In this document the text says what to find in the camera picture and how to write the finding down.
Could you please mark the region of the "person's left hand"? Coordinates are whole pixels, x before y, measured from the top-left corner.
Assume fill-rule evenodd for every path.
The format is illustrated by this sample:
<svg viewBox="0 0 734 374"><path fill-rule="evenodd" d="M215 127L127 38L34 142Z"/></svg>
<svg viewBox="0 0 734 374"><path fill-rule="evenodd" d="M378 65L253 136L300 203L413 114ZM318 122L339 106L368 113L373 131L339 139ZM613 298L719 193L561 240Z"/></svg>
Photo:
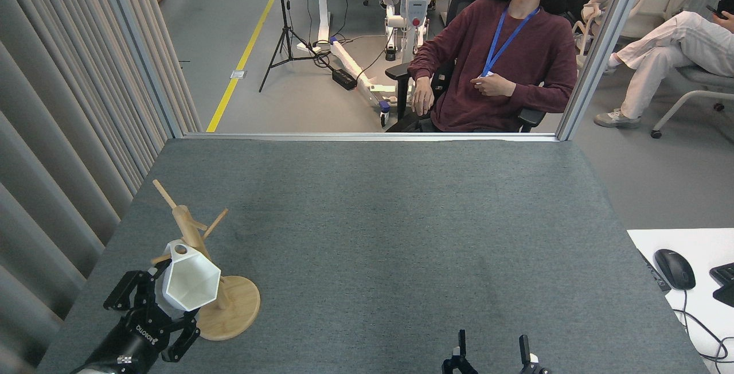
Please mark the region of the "person's left hand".
<svg viewBox="0 0 734 374"><path fill-rule="evenodd" d="M470 84L472 84L482 95L502 95L506 97L511 97L517 86L513 81L509 81L508 79L503 78L503 76L495 73L490 76L472 79L470 80Z"/></svg>

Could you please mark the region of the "person's right hand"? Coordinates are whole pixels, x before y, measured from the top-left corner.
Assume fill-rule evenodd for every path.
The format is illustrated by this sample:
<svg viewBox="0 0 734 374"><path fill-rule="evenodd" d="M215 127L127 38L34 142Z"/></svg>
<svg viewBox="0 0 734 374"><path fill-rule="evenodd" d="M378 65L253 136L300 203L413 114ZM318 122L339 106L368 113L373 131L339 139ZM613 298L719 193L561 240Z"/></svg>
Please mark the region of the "person's right hand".
<svg viewBox="0 0 734 374"><path fill-rule="evenodd" d="M428 76L415 79L415 88L412 94L411 106L417 116L422 117L430 112L435 100L432 82Z"/></svg>

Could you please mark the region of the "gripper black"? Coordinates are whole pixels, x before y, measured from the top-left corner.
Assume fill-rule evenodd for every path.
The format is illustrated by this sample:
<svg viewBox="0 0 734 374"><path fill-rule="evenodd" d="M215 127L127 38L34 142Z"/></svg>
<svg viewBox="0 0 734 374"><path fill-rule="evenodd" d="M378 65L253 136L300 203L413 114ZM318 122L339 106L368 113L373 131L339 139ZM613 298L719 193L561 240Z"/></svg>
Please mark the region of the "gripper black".
<svg viewBox="0 0 734 374"><path fill-rule="evenodd" d="M195 314L171 319L155 306L157 278L144 270L129 270L103 302L107 310L126 311L86 360L86 373L147 373L161 353L166 363L178 363L199 338ZM170 334L181 330L168 346Z"/></svg>

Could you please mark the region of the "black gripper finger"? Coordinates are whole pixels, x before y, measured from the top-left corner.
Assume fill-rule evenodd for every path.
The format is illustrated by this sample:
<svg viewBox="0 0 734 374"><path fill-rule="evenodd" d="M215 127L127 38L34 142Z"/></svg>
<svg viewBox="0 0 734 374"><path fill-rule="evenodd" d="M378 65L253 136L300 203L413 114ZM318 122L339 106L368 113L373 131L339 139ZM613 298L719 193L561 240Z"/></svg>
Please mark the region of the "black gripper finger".
<svg viewBox="0 0 734 374"><path fill-rule="evenodd" d="M445 359L442 363L442 373L451 374L456 369L460 373L477 374L478 371L466 359L466 331L459 330L458 345L452 349L450 358Z"/></svg>
<svg viewBox="0 0 734 374"><path fill-rule="evenodd" d="M539 358L530 352L529 348L529 337L527 335L521 335L519 337L519 346L521 350L521 374L549 374L551 370L548 367L542 366L539 362Z"/></svg>

